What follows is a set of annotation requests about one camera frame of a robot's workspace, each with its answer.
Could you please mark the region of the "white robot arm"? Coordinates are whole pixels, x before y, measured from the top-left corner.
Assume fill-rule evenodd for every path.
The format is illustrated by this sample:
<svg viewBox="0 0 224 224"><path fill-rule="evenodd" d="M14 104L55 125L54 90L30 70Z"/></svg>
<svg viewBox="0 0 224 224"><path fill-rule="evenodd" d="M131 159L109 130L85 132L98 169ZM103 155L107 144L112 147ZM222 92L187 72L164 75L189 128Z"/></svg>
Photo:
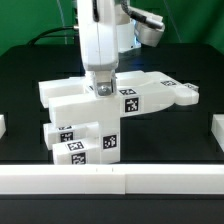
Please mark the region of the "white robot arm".
<svg viewBox="0 0 224 224"><path fill-rule="evenodd" d="M77 0L81 57L97 97L115 95L118 67L117 25L127 16L136 21L140 43L156 46L165 29L161 16L133 8L127 0Z"/></svg>

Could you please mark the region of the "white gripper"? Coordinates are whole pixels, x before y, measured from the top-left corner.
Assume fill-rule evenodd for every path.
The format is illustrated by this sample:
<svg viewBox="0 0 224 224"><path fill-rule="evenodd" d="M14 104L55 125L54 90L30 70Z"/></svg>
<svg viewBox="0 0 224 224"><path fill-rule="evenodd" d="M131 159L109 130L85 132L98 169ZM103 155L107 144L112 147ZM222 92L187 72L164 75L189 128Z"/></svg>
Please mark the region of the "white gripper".
<svg viewBox="0 0 224 224"><path fill-rule="evenodd" d="M97 71L93 74L96 96L112 96L119 61L114 0L77 0L77 9L83 66Z"/></svg>

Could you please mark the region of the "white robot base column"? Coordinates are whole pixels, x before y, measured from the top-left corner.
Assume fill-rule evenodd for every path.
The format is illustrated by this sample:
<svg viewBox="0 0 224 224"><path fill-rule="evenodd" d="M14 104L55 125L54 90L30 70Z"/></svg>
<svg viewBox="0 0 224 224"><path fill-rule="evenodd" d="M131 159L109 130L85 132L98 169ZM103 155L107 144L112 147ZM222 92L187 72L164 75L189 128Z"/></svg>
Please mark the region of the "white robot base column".
<svg viewBox="0 0 224 224"><path fill-rule="evenodd" d="M116 28L118 51L120 53L141 47L141 43L137 41L134 34L135 22L127 14L119 14L116 16Z"/></svg>

